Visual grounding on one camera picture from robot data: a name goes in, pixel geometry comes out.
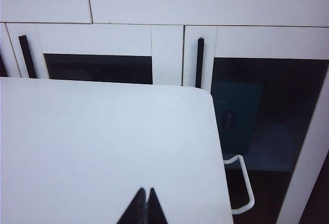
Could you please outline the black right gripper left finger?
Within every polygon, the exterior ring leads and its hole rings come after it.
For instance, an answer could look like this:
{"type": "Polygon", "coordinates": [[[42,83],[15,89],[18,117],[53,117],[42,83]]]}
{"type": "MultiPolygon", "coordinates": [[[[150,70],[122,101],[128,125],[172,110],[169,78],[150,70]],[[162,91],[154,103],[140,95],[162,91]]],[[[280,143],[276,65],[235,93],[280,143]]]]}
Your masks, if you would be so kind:
{"type": "Polygon", "coordinates": [[[117,224],[142,224],[144,223],[147,209],[146,192],[140,188],[125,209],[117,224]]]}

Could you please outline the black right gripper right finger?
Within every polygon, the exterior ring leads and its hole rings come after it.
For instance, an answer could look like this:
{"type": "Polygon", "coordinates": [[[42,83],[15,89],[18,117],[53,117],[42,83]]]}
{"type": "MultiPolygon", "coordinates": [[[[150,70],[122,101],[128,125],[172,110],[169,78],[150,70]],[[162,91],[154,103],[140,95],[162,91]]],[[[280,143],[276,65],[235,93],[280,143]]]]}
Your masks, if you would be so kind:
{"type": "Polygon", "coordinates": [[[162,210],[155,189],[151,188],[148,198],[147,210],[147,223],[148,224],[167,224],[165,214],[162,210]]]}

